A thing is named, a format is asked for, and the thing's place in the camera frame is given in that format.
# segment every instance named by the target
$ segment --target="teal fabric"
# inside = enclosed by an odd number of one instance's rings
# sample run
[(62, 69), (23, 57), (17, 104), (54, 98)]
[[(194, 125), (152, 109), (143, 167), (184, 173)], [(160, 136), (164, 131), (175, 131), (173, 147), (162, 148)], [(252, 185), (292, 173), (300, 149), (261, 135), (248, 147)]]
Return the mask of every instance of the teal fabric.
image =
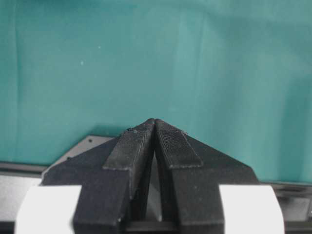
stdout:
[(312, 182), (311, 0), (0, 0), (0, 160), (149, 117)]

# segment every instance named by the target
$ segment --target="pointed tip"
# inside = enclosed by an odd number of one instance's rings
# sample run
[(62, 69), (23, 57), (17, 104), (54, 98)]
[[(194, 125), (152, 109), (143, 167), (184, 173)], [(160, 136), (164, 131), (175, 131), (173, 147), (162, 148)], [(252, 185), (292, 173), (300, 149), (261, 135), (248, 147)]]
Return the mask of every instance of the pointed tip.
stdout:
[(183, 132), (181, 129), (178, 129), (177, 127), (161, 120), (161, 119), (156, 119), (155, 120), (155, 126), (156, 126), (156, 131), (159, 130), (165, 130), (165, 131), (181, 131)]

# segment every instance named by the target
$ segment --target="green background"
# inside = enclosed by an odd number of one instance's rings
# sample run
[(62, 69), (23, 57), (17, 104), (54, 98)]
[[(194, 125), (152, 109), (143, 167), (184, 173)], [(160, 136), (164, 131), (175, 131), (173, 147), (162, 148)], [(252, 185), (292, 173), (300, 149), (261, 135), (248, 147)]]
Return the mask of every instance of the green background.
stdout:
[(0, 0), (0, 160), (149, 117), (312, 182), (311, 0)]

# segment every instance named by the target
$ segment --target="white block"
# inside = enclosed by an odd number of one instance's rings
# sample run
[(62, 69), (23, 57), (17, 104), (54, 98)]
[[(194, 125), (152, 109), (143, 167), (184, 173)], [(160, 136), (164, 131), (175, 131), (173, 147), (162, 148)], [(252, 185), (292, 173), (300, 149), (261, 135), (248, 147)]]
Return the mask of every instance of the white block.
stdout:
[(269, 185), (220, 185), (225, 234), (284, 234), (283, 214)]
[(19, 209), (15, 234), (74, 234), (72, 220), (81, 185), (36, 186)]

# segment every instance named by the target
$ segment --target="white pad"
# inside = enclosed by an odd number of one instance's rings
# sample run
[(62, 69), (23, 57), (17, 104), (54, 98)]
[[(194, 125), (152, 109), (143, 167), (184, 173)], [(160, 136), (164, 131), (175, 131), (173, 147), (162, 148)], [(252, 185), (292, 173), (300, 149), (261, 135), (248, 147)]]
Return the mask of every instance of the white pad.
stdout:
[(30, 188), (18, 212), (15, 234), (74, 234), (80, 190), (81, 185)]
[(269, 185), (220, 185), (225, 234), (284, 234), (283, 214)]

